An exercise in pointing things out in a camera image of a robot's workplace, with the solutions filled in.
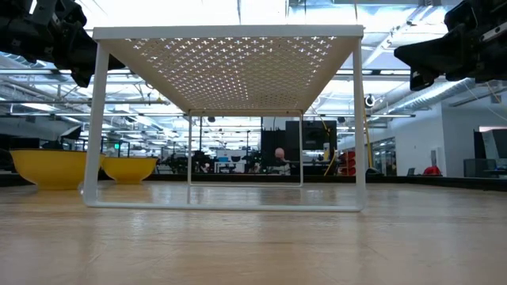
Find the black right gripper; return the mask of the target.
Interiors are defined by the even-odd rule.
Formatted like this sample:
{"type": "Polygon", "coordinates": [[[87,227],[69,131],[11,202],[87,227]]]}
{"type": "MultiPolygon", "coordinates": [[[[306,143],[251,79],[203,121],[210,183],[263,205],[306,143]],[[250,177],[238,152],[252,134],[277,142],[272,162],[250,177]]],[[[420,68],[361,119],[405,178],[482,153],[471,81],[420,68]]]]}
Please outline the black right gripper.
{"type": "Polygon", "coordinates": [[[463,0],[444,23],[443,37],[395,49],[410,67],[410,89],[425,89],[441,75],[449,82],[506,79],[506,0],[463,0]]]}

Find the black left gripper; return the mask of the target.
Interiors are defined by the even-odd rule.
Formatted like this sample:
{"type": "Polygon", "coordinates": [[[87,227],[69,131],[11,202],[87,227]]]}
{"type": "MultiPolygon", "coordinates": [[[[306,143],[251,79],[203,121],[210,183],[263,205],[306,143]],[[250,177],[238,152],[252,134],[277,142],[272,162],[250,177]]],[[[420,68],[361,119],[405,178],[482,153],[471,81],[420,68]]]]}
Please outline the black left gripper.
{"type": "MultiPolygon", "coordinates": [[[[45,61],[69,70],[74,82],[87,87],[95,67],[97,43],[84,26],[82,7],[71,0],[5,0],[1,2],[1,51],[45,61]]],[[[109,70],[125,65],[109,56],[109,70]]]]}

